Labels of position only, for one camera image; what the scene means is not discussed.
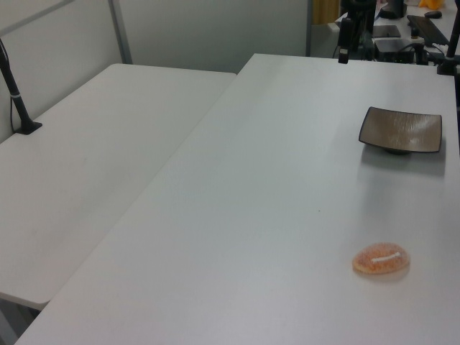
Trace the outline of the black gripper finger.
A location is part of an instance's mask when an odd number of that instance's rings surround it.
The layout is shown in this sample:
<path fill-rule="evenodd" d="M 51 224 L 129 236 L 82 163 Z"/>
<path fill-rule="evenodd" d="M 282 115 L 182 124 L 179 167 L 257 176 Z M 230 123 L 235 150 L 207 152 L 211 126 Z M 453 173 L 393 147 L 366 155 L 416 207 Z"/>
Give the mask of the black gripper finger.
<path fill-rule="evenodd" d="M 353 34 L 353 20 L 344 18 L 341 21 L 338 48 L 339 48 L 339 63 L 347 64 L 349 61 L 349 50 L 351 47 Z"/>
<path fill-rule="evenodd" d="M 365 19 L 361 35 L 363 60 L 373 60 L 374 57 L 373 26 L 374 17 Z"/>

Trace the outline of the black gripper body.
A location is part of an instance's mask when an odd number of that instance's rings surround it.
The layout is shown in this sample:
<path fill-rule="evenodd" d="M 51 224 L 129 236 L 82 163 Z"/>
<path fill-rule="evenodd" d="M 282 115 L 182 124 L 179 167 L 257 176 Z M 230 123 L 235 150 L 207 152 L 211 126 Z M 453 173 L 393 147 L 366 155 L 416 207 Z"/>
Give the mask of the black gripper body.
<path fill-rule="evenodd" d="M 340 6 L 346 13 L 346 18 L 356 19 L 363 17 L 374 20 L 376 11 L 375 0 L 340 0 Z"/>

